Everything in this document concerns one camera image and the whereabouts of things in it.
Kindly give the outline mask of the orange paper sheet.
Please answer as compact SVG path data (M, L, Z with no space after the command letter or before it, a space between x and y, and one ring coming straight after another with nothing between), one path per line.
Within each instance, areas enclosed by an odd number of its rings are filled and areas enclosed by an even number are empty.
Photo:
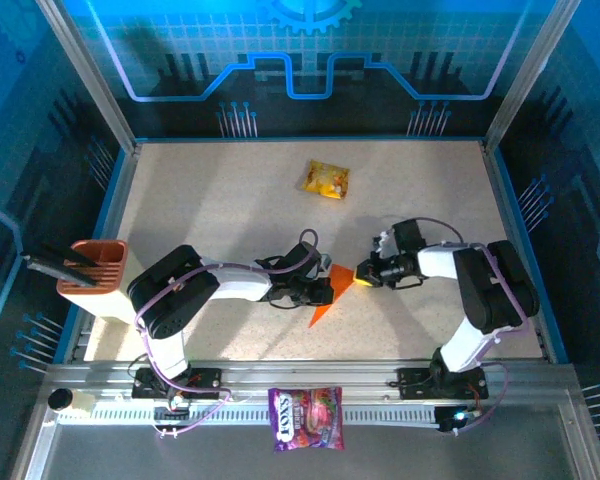
M308 324L309 328L312 328L354 283L354 275L355 272L347 267L338 264L332 265L329 274L329 279L331 280L331 287L334 291L332 303L316 308L314 315Z

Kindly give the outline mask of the aluminium frame post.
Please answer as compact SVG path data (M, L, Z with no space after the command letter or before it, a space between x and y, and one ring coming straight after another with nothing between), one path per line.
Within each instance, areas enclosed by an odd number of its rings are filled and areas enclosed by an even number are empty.
M125 154L136 152L136 140L109 85L61 0L35 0L82 83Z
M487 156L494 154L504 138L580 3L581 0L555 0L487 130L483 141L483 152Z

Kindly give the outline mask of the black thin stick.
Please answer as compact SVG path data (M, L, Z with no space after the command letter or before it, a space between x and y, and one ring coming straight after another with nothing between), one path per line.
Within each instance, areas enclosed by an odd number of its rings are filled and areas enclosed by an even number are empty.
M98 263L96 261L86 257L70 247L41 243L38 249L40 253L52 260L62 262L69 261L84 267L98 267Z

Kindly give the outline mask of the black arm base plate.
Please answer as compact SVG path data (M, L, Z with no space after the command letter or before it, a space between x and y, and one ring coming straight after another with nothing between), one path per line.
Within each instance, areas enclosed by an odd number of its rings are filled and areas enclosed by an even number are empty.
M428 368L400 368L395 387L402 400L480 400L489 398L484 370L435 374Z
M217 368L194 368L189 367L183 373L173 379L180 386L196 389L212 389L211 393L185 392L181 388L176 389L162 379L149 368L139 368L134 375L131 397L133 399L173 399L179 396L185 400L204 399L218 400L219 393L215 389L221 386L221 370Z

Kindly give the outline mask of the aluminium side rail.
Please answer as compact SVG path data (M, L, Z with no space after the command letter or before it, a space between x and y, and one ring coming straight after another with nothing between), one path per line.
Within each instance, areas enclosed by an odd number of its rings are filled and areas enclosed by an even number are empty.
M488 174L494 198L498 207L498 211L502 220L506 238L513 244L516 249L522 265L528 274L532 283L534 283L532 270L526 255L523 243L523 236L518 229L518 223L513 207L516 202L511 203L511 197L506 189L504 178L500 173L496 157L492 153L488 153L484 143L480 144L481 154L484 161L485 169ZM530 335L538 344L541 352L541 358L546 363L555 362L555 354L551 342L547 339L545 319L543 317L542 306L539 306L538 313L530 317L528 320Z
M91 234L92 238L115 239L118 237L140 153L140 146L133 153L119 152L96 225ZM91 355L106 326L106 320L72 304L56 347L53 363L81 363Z

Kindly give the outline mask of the purple candy bag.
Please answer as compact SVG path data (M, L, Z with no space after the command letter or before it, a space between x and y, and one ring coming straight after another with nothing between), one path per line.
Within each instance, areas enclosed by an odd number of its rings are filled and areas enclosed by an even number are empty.
M341 387L271 388L268 407L275 452L345 448Z

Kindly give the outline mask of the black flat tool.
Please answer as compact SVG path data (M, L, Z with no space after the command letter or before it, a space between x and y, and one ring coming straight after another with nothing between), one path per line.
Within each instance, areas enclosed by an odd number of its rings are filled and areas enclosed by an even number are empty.
M30 254L24 254L23 259L29 270L37 271L49 277L63 280L80 287L95 287L97 285L97 282L88 275L58 262Z

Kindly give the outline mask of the orange and beige utensil holder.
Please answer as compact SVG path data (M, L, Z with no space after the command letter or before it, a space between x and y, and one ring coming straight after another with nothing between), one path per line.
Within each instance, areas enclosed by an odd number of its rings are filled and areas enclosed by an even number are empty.
M57 293L95 317L132 325L136 312L127 289L143 267L129 244L123 240L88 239L76 241L71 248L96 266L72 260L65 260L64 265L95 280L96 285L83 287L59 279Z

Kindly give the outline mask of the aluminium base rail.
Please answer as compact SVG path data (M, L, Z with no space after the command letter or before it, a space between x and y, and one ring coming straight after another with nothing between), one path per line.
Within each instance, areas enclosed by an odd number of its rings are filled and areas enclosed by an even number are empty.
M98 398L128 396L133 380L127 361L94 361L52 365L43 378L40 394L56 388L84 390ZM196 368L218 368L222 385L238 401L256 402L271 387L312 388L340 386L348 404L397 403L399 394L388 383L400 368L429 368L427 360L367 361L194 361ZM537 405L561 402L579 394L574 368L540 360L496 360L483 366L494 399L504 391L506 405Z

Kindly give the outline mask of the yellow snack packet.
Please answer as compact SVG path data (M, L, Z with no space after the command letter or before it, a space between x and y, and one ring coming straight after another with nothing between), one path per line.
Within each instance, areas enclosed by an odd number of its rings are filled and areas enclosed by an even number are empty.
M348 193L348 168L312 159L302 189L320 196L343 200Z

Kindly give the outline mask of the small controller board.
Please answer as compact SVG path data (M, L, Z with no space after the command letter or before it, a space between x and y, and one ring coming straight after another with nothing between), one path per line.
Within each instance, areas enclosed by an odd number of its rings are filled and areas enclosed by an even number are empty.
M460 430L476 420L482 411L477 407L467 405L436 406L434 408L434 420L438 425L437 430L441 433L453 433Z
M157 402L153 409L153 420L159 425L179 425L190 420L189 404L180 397L166 402Z

